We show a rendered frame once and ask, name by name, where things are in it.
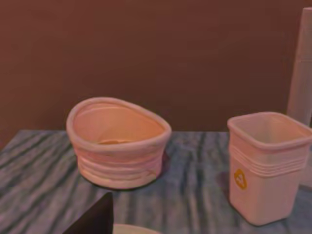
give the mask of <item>white plate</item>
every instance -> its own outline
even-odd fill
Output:
[[[114,224],[113,234],[160,234],[160,233],[147,228],[127,224]]]

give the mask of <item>black object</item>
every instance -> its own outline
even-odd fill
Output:
[[[63,234],[113,234],[113,194],[105,194]]]

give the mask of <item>gray striped surface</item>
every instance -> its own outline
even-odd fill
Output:
[[[300,189],[287,220],[264,227],[230,206],[228,142],[227,133],[173,133],[158,180],[113,191],[115,222],[163,234],[311,234],[311,191]],[[0,234],[61,234],[107,191],[80,176],[64,131],[20,131],[0,154]]]

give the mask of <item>yellow logo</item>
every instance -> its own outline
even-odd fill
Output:
[[[242,190],[245,190],[247,188],[246,178],[241,169],[236,170],[236,172],[234,173],[234,179],[235,183],[239,188],[241,188]]]

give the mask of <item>brown wall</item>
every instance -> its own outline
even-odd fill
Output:
[[[122,98],[175,130],[285,112],[301,9],[312,0],[0,3],[0,131],[60,129],[77,102]]]

